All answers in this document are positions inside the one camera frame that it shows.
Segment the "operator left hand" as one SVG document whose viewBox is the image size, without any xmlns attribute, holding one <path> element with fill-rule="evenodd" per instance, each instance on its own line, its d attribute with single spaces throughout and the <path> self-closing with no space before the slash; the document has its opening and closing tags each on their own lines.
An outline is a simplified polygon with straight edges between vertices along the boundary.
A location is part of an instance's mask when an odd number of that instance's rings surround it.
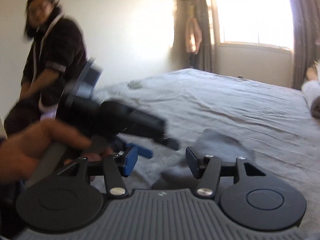
<svg viewBox="0 0 320 240">
<path fill-rule="evenodd" d="M 59 120 L 36 122 L 1 143 L 1 185 L 29 179 L 54 142 L 80 150 L 88 149 L 92 143 L 76 128 Z"/>
</svg>

